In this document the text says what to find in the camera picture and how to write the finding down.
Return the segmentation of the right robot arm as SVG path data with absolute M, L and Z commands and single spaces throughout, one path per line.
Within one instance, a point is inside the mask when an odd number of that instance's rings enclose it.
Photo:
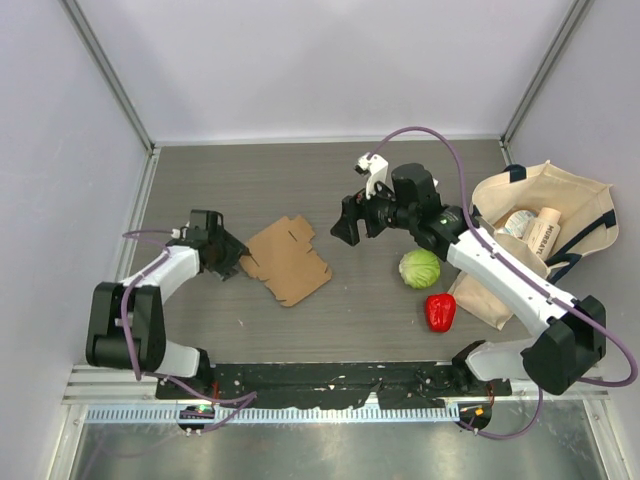
M 365 187 L 342 200 L 334 237 L 350 246 L 363 223 L 370 238 L 387 228 L 406 230 L 416 244 L 466 273 L 525 325 L 531 338 L 492 344 L 479 341 L 451 371 L 457 391 L 472 395 L 498 378 L 531 379 L 543 391 L 563 394 L 606 353 L 606 310 L 593 296 L 577 299 L 546 282 L 502 248 L 458 206 L 442 204 L 434 179 L 422 165 L 394 170 L 380 156 L 363 157 L 355 170 Z

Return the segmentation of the brown cardboard paper box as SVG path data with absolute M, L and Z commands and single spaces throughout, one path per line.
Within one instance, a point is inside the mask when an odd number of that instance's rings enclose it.
M 240 265 L 271 291 L 283 307 L 293 307 L 332 279 L 332 270 L 313 248 L 315 232 L 301 215 L 284 216 L 248 242 Z

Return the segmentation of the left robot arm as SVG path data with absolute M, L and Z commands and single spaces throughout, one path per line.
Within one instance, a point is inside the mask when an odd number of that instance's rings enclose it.
M 85 358 L 93 367 L 129 370 L 177 380 L 190 398 L 205 397 L 213 387 L 207 352 L 167 338 L 164 304 L 186 282 L 203 273 L 225 281 L 237 273 L 249 247 L 232 235 L 224 216 L 194 209 L 184 226 L 166 230 L 160 255 L 117 282 L 99 283 L 92 296 Z

